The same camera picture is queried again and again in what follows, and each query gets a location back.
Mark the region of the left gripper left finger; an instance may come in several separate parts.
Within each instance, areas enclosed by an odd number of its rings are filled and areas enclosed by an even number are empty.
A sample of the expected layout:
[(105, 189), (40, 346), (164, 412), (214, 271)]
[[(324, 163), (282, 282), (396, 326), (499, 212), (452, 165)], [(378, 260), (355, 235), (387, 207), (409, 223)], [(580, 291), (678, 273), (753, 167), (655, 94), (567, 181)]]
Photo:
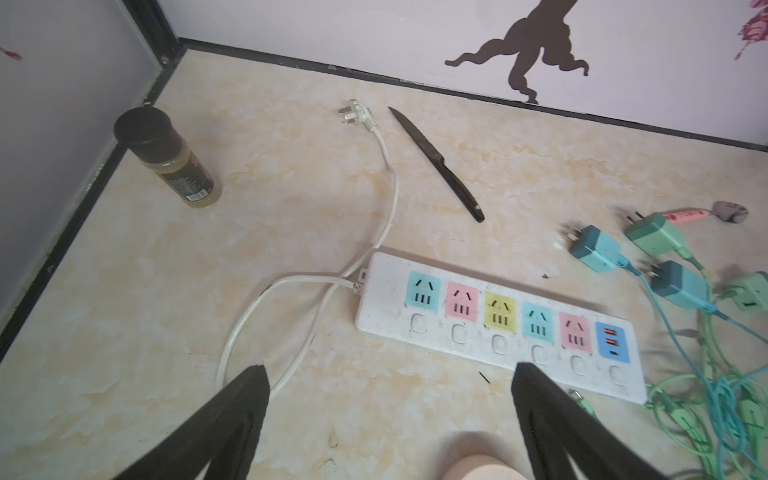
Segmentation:
[(245, 479), (270, 399), (267, 371), (246, 368), (119, 479)]

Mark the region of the pink handled spoon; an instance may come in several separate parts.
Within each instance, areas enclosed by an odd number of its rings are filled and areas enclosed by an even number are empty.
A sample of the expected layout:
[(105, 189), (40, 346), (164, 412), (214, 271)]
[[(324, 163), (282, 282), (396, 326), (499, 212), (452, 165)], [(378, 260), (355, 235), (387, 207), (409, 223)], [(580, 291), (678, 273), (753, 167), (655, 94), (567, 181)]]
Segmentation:
[(749, 210), (745, 206), (727, 201), (715, 201), (709, 209), (683, 208), (663, 213), (667, 220), (676, 225), (709, 217), (717, 218), (729, 224), (740, 224), (746, 220), (748, 215)]

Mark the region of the white multicolour power strip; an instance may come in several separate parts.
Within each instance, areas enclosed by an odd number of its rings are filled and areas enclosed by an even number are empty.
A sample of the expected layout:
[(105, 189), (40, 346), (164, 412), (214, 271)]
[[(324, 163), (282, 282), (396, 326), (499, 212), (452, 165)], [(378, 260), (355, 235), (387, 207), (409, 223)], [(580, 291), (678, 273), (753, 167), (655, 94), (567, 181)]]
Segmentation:
[(632, 324), (377, 252), (358, 277), (359, 330), (636, 404), (648, 400)]

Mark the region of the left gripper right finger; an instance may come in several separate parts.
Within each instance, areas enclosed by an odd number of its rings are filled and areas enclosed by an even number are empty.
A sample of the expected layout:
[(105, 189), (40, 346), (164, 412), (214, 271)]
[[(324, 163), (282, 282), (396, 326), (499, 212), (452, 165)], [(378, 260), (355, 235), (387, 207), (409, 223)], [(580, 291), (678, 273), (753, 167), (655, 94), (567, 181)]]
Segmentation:
[(511, 395), (536, 479), (662, 479), (532, 363), (515, 368)]

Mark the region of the small green charger plug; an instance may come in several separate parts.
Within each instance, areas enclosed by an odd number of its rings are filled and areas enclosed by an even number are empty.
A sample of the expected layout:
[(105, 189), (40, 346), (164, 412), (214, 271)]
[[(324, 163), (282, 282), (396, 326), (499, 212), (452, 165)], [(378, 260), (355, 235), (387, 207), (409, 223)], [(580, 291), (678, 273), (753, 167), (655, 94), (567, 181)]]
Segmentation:
[(767, 289), (767, 273), (758, 271), (726, 283), (719, 297), (732, 300), (745, 313), (766, 313)]

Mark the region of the black knife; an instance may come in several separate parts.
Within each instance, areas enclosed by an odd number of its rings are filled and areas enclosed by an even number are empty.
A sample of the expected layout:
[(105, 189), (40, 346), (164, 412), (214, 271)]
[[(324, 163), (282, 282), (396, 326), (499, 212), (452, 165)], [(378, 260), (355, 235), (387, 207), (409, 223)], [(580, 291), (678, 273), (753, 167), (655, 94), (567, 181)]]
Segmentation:
[(445, 164), (445, 158), (436, 149), (436, 147), (426, 138), (426, 136), (399, 110), (389, 107), (390, 112), (400, 123), (406, 133), (411, 137), (419, 149), (424, 153), (427, 159), (435, 167), (437, 172), (445, 180), (457, 198), (469, 211), (477, 223), (485, 221), (485, 215), (470, 190), (465, 184), (448, 168)]

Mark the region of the round pink power strip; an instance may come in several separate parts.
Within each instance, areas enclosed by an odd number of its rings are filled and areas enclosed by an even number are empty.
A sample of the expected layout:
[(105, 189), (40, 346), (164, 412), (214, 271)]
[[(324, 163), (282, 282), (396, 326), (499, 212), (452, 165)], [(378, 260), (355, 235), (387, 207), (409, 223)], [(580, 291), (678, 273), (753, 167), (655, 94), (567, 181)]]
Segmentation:
[(470, 455), (449, 467), (442, 480), (525, 480), (506, 463), (488, 455)]

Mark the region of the teal charger plug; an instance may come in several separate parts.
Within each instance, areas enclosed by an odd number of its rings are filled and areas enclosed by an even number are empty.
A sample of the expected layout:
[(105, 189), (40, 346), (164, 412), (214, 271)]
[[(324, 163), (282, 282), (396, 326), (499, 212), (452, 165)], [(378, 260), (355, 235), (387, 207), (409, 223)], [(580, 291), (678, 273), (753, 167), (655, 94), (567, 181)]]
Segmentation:
[(653, 294), (678, 307), (710, 314), (717, 311), (711, 299), (709, 282), (676, 261), (652, 265), (648, 274), (640, 278)]
[(570, 241), (569, 253), (597, 273), (627, 269), (630, 265), (619, 243), (594, 225), (573, 229), (566, 238)]

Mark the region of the black cap spice bottle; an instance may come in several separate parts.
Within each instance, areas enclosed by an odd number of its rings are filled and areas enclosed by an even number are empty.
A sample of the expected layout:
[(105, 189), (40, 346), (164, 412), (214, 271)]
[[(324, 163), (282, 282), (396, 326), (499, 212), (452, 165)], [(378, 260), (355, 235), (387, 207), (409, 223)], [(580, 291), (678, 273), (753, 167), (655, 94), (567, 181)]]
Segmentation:
[(130, 109), (116, 120), (113, 133), (120, 146), (132, 151), (188, 206), (203, 208), (220, 198), (220, 183), (162, 110), (154, 106)]

